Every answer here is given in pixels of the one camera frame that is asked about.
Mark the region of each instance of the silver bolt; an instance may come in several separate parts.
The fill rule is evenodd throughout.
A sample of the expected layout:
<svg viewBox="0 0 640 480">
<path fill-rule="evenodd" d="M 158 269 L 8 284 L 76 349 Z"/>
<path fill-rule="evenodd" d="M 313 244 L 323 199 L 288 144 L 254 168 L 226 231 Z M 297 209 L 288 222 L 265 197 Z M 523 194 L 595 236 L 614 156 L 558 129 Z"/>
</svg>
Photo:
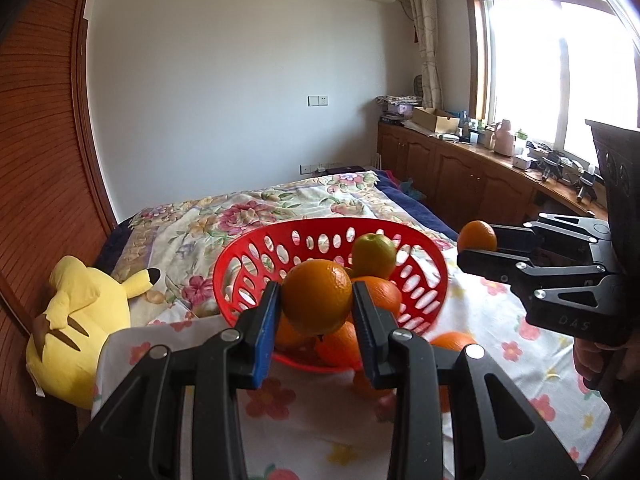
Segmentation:
<svg viewBox="0 0 640 480">
<path fill-rule="evenodd" d="M 238 341 L 238 339 L 240 339 L 240 333 L 235 328 L 227 328 L 223 333 L 220 334 L 220 339 L 229 343 L 231 343 L 232 341 Z"/>
<path fill-rule="evenodd" d="M 164 359 L 169 353 L 169 349 L 164 345 L 156 345 L 149 350 L 149 357 L 152 359 Z"/>
<path fill-rule="evenodd" d="M 472 359 L 482 359 L 484 357 L 484 348 L 480 345 L 469 345 L 466 347 L 465 352 Z"/>
<path fill-rule="evenodd" d="M 391 337 L 396 341 L 409 341 L 414 336 L 414 334 L 405 328 L 396 328 L 392 333 Z"/>
</svg>

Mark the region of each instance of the patterned curtain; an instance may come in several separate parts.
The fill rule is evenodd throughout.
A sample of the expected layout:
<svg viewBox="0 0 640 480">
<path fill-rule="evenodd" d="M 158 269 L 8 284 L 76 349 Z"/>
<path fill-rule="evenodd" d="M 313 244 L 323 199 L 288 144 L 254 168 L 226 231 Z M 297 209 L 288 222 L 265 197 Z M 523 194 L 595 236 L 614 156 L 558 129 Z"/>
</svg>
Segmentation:
<svg viewBox="0 0 640 480">
<path fill-rule="evenodd" d="M 436 0 L 411 0 L 418 46 L 422 58 L 423 106 L 441 108 L 442 89 L 436 66 L 438 46 L 438 15 Z"/>
</svg>

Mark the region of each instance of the stuffed animal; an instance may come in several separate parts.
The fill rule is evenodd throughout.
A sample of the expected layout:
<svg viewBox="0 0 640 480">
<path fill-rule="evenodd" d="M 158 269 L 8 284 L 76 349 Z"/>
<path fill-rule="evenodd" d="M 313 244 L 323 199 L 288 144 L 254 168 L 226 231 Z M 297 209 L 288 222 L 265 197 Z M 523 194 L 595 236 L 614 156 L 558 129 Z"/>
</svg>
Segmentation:
<svg viewBox="0 0 640 480">
<path fill-rule="evenodd" d="M 33 321 L 27 369 L 44 392 L 90 410 L 95 372 L 107 337 L 130 327 L 128 298 L 148 291 L 158 269 L 135 273 L 124 283 L 65 256 L 49 283 L 56 295 Z"/>
</svg>

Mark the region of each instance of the red plastic basket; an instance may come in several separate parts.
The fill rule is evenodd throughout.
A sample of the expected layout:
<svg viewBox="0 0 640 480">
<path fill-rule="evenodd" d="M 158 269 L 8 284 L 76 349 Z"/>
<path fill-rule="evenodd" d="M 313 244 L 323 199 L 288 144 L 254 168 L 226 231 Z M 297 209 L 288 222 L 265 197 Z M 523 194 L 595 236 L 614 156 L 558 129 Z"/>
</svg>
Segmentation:
<svg viewBox="0 0 640 480">
<path fill-rule="evenodd" d="M 213 270 L 213 291 L 220 312 L 235 325 L 239 314 L 260 302 L 270 280 L 281 281 L 304 260 L 324 258 L 351 263 L 351 247 L 360 235 L 379 232 L 391 238 L 406 255 L 389 278 L 402 292 L 398 325 L 421 335 L 434 323 L 447 294 L 447 266 L 437 245 L 420 231 L 376 218 L 314 218 L 265 225 L 247 232 L 220 254 Z M 433 272 L 425 275 L 414 259 L 424 250 Z M 274 358 L 310 372 L 340 372 L 348 368 L 322 365 L 310 354 L 274 352 Z"/>
</svg>

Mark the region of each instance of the floral blanket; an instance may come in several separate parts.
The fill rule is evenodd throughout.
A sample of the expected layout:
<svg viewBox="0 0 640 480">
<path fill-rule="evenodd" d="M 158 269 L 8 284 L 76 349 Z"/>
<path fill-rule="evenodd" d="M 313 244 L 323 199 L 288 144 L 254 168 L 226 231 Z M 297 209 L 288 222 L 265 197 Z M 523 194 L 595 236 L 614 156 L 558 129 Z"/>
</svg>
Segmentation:
<svg viewBox="0 0 640 480">
<path fill-rule="evenodd" d="M 196 346 L 227 326 L 222 316 L 209 317 L 217 312 L 210 275 L 231 240 L 280 220 L 367 216 L 411 225 L 443 251 L 449 270 L 447 299 L 436 324 L 424 336 L 432 339 L 452 330 L 471 334 L 535 406 L 578 466 L 583 465 L 602 433 L 609 409 L 576 373 L 573 340 L 527 324 L 524 308 L 508 286 L 461 272 L 455 245 L 425 229 L 377 190 L 376 179 L 374 173 L 312 178 L 146 209 L 136 215 L 114 277 L 123 280 L 153 266 L 161 269 L 164 280 L 131 303 L 132 321 L 138 328 L 117 332 L 105 343 L 94 414 L 151 346 L 162 343 L 173 350 Z M 356 396 L 352 377 L 352 372 L 308 374 L 274 362 L 260 390 L 239 394 L 242 439 L 252 480 L 386 478 L 394 410 Z M 449 414 L 443 416 L 443 429 L 445 476 L 450 479 L 454 458 Z"/>
</svg>

